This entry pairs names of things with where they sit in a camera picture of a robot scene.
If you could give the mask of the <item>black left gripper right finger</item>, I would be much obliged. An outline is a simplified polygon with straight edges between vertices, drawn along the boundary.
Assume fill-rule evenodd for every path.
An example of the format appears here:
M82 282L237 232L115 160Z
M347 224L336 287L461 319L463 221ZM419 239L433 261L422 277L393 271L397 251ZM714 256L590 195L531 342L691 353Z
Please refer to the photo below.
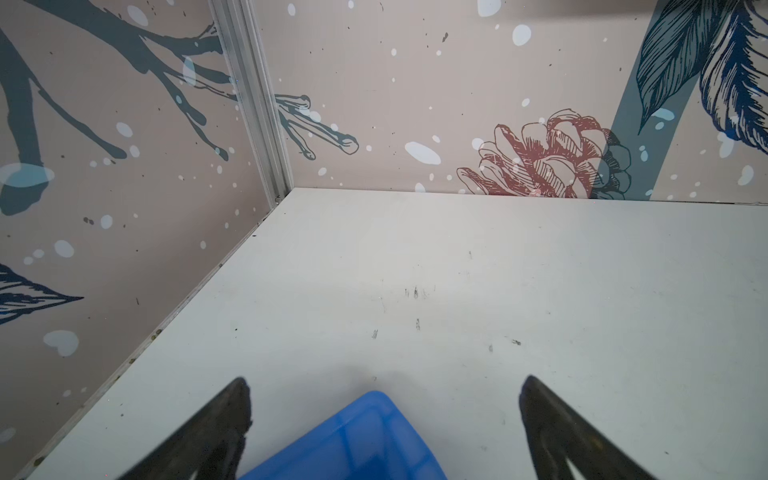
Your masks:
M519 408L539 479L654 479L533 375L522 385Z

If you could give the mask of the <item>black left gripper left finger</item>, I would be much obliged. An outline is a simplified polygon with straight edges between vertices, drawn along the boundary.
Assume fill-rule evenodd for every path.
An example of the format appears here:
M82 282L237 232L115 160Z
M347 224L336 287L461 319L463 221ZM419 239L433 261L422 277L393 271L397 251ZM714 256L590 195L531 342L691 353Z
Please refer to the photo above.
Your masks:
M251 425L250 388L237 377L121 478L234 479Z

